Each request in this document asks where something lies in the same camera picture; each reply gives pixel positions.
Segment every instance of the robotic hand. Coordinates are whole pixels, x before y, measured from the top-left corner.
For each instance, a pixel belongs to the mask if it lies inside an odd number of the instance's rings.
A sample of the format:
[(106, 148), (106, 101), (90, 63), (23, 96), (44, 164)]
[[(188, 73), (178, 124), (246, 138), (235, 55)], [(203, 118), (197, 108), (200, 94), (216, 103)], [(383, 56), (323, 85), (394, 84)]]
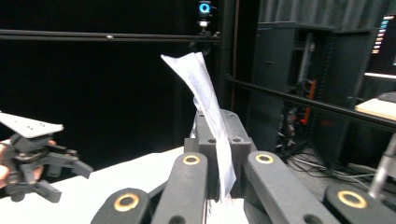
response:
[(59, 176), (62, 167), (67, 167), (77, 175), (90, 177), (93, 169), (78, 159), (75, 150), (49, 144), (52, 134), (63, 130), (63, 125), (1, 112), (0, 122), (16, 132), (10, 137), (10, 144), (3, 144), (6, 149), (0, 155), (0, 164), (9, 169), (6, 193), (13, 202), (22, 201), (24, 195), (31, 192), (52, 203), (59, 202), (62, 195), (59, 190), (45, 180), (35, 180), (33, 170), (41, 165), (49, 165), (49, 176)]

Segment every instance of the metal rail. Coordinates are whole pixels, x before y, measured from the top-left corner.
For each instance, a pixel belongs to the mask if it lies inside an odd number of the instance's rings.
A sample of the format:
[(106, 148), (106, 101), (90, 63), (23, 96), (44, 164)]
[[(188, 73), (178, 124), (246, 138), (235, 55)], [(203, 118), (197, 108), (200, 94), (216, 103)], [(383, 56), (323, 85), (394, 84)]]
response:
[(3, 40), (45, 41), (123, 41), (123, 42), (209, 42), (220, 41), (219, 36), (203, 35), (134, 35), (111, 33), (75, 33), (51, 31), (0, 30)]
[(323, 111), (326, 113), (332, 113), (339, 117), (343, 117), (346, 119), (351, 119), (354, 121), (359, 121), (366, 123), (368, 125), (374, 126), (376, 128), (380, 128), (386, 131), (390, 131), (396, 133), (396, 122), (391, 119), (383, 119), (377, 116), (364, 114), (355, 110), (346, 109), (337, 105), (329, 105), (315, 100), (308, 100), (300, 96), (280, 92), (273, 91), (269, 89), (265, 89), (260, 86), (252, 85), (250, 83), (246, 83), (243, 81), (238, 81), (232, 78), (228, 78), (227, 81), (233, 84), (235, 87), (246, 89), (249, 91), (258, 91), (259, 93), (264, 93), (276, 98), (280, 98), (282, 100), (286, 100), (289, 102), (293, 102), (297, 105), (309, 106), (313, 109)]

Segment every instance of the white paper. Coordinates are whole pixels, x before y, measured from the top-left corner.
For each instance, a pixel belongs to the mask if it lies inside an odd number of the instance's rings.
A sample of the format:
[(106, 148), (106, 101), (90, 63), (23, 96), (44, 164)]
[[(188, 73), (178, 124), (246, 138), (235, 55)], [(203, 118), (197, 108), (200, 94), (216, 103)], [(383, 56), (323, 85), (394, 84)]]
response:
[(186, 82), (201, 107), (210, 131), (216, 138), (219, 164), (220, 201), (223, 202), (235, 182), (235, 172), (227, 130), (219, 109), (218, 99), (201, 52), (181, 58), (161, 55), (163, 60)]

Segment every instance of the black backdrop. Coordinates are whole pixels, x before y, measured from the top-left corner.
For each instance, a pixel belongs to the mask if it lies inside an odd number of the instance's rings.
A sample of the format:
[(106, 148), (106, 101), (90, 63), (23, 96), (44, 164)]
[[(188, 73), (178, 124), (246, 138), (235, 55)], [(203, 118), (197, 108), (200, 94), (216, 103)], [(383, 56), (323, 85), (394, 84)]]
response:
[[(177, 0), (7, 1), (0, 3), (0, 29), (197, 35), (197, 6)], [(54, 139), (78, 150), (95, 170), (180, 147), (193, 122), (192, 94), (160, 55), (189, 52), (189, 43), (1, 40), (0, 110), (62, 123)], [(212, 75), (215, 59), (215, 50), (205, 57)], [(10, 135), (1, 125), (0, 137)]]

